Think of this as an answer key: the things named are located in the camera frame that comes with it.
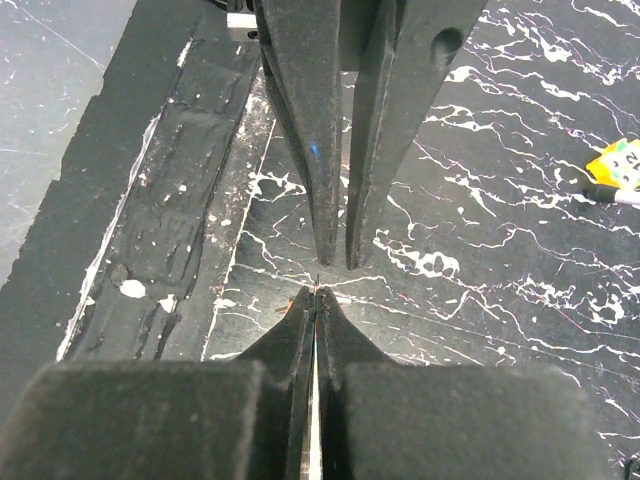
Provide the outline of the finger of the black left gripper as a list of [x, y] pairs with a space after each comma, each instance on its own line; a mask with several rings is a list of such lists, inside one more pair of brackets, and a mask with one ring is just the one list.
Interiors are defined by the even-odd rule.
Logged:
[[338, 1], [254, 3], [266, 89], [304, 183], [320, 264], [334, 261], [342, 113]]
[[366, 264], [394, 177], [483, 1], [383, 1], [355, 85], [346, 263]]

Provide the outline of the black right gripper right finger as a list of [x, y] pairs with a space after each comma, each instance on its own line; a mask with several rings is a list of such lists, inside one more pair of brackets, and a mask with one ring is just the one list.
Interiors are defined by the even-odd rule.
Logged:
[[327, 479], [608, 479], [585, 393], [549, 365], [401, 364], [317, 294]]

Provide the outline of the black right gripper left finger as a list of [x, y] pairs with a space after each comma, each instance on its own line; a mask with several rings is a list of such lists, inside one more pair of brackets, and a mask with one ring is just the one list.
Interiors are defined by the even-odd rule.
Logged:
[[227, 361], [42, 370], [1, 436], [5, 479], [297, 479], [314, 300]]

